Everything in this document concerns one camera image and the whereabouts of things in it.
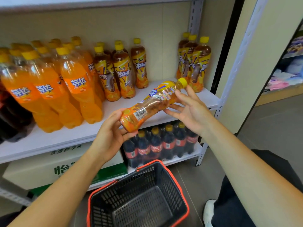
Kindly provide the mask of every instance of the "black plastic basket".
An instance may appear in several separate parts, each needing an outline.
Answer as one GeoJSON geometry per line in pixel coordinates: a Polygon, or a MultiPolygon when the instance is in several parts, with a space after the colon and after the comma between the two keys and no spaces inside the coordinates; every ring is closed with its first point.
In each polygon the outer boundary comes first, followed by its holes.
{"type": "Polygon", "coordinates": [[[176,226],[189,214],[182,189],[154,160],[89,196],[88,227],[176,226]]]}

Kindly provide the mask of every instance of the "white sneaker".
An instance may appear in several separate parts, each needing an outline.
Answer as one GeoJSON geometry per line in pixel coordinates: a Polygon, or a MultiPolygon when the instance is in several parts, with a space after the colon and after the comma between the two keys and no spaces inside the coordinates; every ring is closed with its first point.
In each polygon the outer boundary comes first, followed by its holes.
{"type": "Polygon", "coordinates": [[[205,227],[213,227],[211,219],[214,216],[214,202],[216,200],[210,199],[206,202],[203,210],[203,222],[205,227]]]}

